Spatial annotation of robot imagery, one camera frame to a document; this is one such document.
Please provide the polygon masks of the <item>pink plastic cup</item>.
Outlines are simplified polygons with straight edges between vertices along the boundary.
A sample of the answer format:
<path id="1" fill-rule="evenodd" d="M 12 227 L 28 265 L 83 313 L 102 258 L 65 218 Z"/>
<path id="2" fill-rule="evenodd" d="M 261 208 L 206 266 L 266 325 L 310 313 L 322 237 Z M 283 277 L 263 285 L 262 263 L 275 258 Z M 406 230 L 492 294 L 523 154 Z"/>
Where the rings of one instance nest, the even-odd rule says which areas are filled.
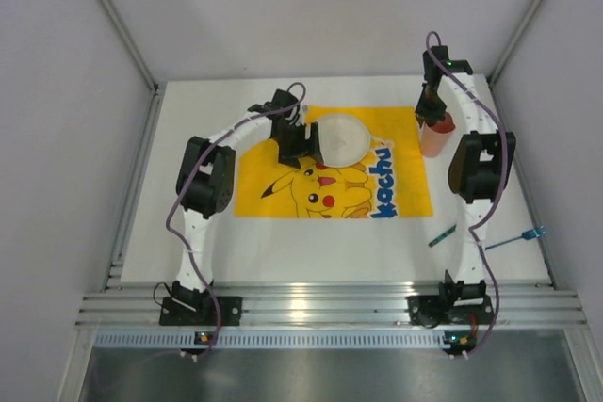
<path id="1" fill-rule="evenodd" d="M 449 113 L 446 113 L 442 120 L 438 120 L 433 125 L 424 122 L 420 134 L 422 155 L 427 158 L 438 156 L 443 151 L 455 129 L 456 125 Z"/>

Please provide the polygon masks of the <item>cream bear plate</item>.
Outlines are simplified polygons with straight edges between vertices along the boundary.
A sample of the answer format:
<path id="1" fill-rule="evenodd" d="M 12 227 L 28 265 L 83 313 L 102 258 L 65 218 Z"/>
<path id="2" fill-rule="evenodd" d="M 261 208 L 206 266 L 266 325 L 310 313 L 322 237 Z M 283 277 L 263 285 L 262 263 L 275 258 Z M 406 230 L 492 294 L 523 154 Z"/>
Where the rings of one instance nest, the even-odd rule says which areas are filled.
<path id="1" fill-rule="evenodd" d="M 321 161 L 327 167 L 350 167 L 370 150 L 371 134 L 353 115 L 331 113 L 319 117 L 316 124 Z"/>

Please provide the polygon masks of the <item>yellow Pikachu placemat cloth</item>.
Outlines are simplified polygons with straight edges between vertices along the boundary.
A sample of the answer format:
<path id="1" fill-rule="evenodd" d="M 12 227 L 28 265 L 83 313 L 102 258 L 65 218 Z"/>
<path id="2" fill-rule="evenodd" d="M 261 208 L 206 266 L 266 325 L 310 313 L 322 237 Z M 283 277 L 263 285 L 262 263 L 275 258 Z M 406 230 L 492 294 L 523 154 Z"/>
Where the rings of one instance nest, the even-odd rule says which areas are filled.
<path id="1" fill-rule="evenodd" d="M 277 144 L 265 139 L 240 157 L 236 217 L 376 218 L 429 217 L 428 179 L 412 108 L 309 108 L 308 119 L 348 114 L 371 134 L 367 154 L 336 169 L 304 157 L 299 168 L 279 164 Z"/>

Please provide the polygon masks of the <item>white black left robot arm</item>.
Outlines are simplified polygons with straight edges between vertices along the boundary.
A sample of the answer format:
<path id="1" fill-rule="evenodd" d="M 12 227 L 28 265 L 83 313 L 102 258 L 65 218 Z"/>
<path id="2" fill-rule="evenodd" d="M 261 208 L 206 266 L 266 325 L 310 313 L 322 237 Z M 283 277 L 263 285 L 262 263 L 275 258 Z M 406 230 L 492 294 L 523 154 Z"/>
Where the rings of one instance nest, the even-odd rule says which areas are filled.
<path id="1" fill-rule="evenodd" d="M 219 296 L 213 278 L 213 241 L 217 216 L 235 192 L 236 159 L 243 146 L 266 138 L 277 145 L 277 161 L 298 169 L 304 157 L 322 158 L 318 125 L 305 120 L 304 97 L 290 88 L 278 89 L 272 99 L 250 106 L 236 123 L 210 137 L 191 137 L 176 179 L 177 198 L 165 221 L 169 233 L 183 244 L 180 269 L 160 301 L 163 327 L 234 327 L 242 316 L 243 298 Z M 177 212 L 185 229 L 171 224 Z"/>

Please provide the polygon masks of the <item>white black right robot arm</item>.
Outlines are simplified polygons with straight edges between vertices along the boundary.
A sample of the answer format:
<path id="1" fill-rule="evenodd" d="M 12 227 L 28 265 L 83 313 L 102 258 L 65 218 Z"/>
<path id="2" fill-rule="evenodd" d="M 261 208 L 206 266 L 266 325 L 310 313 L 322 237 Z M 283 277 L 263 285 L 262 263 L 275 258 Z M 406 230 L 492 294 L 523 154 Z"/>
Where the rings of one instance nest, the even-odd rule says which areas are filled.
<path id="1" fill-rule="evenodd" d="M 458 199 L 455 231 L 461 259 L 455 264 L 455 274 L 445 273 L 436 295 L 410 298 L 411 321 L 430 329 L 471 322 L 492 324 L 499 294 L 487 293 L 498 284 L 485 256 L 484 240 L 508 183 L 516 139 L 478 98 L 467 61 L 450 58 L 442 43 L 429 44 L 423 68 L 415 108 L 421 151 L 435 157 L 453 134 L 459 136 L 448 164 L 447 184 Z"/>

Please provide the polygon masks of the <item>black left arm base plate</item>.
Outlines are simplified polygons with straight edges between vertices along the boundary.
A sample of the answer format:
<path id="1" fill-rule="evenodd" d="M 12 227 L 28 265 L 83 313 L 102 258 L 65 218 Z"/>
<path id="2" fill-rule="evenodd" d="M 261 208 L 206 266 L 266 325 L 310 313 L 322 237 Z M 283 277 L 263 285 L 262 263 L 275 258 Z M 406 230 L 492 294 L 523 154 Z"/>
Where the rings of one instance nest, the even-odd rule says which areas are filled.
<path id="1" fill-rule="evenodd" d="M 169 327 L 203 326 L 223 327 L 239 326 L 242 316 L 241 297 L 217 297 L 218 306 L 211 296 L 184 301 L 175 297 L 164 297 L 161 303 L 159 325 Z"/>

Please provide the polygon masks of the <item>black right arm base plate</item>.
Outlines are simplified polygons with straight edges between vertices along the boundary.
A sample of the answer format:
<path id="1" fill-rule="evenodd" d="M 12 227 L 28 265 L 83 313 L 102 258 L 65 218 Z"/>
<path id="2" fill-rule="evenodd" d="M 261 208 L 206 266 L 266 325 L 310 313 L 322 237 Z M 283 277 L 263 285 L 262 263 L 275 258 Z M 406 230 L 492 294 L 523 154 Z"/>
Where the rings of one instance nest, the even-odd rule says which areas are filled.
<path id="1" fill-rule="evenodd" d="M 408 300 L 412 325 L 434 329 L 439 326 L 486 325 L 494 318 L 489 296 L 444 301 L 439 296 L 412 296 Z"/>

